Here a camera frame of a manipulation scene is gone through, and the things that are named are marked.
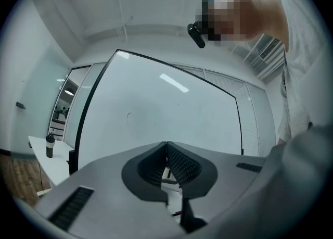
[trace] white ceiling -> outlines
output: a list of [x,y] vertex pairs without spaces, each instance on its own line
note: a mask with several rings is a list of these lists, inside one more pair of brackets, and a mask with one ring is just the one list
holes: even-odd
[[[161,33],[187,36],[201,0],[33,0],[59,46],[75,61],[92,43],[127,34]],[[233,49],[233,43],[227,44]]]

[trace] cable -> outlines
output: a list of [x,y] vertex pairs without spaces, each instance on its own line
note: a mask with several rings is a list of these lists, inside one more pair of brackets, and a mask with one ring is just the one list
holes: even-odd
[[41,164],[40,164],[39,162],[38,162],[38,166],[39,166],[39,168],[40,168],[41,186],[42,186],[42,190],[44,191],[43,182],[42,182]]

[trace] person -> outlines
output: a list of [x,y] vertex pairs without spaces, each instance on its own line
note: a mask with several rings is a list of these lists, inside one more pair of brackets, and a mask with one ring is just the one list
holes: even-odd
[[65,111],[65,119],[67,119],[68,112],[69,112],[69,108]]
[[285,65],[278,144],[311,126],[297,87],[328,42],[325,25],[311,0],[202,0],[196,22],[209,41],[247,41],[263,33],[279,39],[285,48]]

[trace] gray machine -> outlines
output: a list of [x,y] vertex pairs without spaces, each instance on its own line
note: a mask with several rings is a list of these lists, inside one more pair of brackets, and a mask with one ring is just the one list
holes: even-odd
[[[42,198],[40,227],[58,238],[278,237],[325,184],[331,134],[313,127],[266,158],[161,142],[98,159]],[[165,166],[183,189],[180,224],[161,190]]]

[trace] white table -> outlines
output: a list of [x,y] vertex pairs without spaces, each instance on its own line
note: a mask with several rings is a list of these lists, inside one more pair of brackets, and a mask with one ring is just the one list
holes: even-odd
[[45,138],[28,136],[35,156],[49,178],[51,186],[58,185],[69,177],[68,155],[73,150],[63,141],[55,141],[53,157],[46,157]]

